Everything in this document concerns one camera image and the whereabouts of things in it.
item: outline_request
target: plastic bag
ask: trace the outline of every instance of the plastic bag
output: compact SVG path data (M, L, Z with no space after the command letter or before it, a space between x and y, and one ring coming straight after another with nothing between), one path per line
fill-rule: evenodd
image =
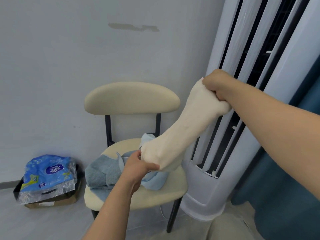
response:
M70 157L36 157L25 167L18 202L25 205L50 199L75 190L76 183L76 164Z

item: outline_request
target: baseboard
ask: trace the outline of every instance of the baseboard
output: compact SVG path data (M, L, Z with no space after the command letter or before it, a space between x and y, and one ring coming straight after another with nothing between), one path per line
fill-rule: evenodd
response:
M15 188L20 180L0 183L0 190Z

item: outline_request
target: forearm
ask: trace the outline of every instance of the forearm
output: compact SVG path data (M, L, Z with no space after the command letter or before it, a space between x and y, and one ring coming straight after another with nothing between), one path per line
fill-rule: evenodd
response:
M320 116L235 79L219 91L270 157L320 199Z
M132 186L121 178L114 186L82 240L124 240Z

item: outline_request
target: blue curtain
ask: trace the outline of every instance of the blue curtain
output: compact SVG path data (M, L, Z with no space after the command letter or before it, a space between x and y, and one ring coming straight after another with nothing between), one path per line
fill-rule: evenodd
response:
M319 73L320 58L290 104L320 115ZM256 210L257 230L266 240L319 240L319 200L283 171L266 152L260 151L257 157L250 173L242 178L231 199L232 204L250 202Z

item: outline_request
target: blue towel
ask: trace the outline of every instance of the blue towel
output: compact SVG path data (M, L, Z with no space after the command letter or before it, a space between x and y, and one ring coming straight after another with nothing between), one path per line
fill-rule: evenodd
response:
M145 133L141 138L140 147L154 138L154 135ZM135 151L126 152L122 156L117 153L117 159L101 155L85 169L87 185L102 201L105 201L110 194L125 167L128 157L133 152ZM141 180L141 185L148 190L160 190L167 177L168 172L152 171Z

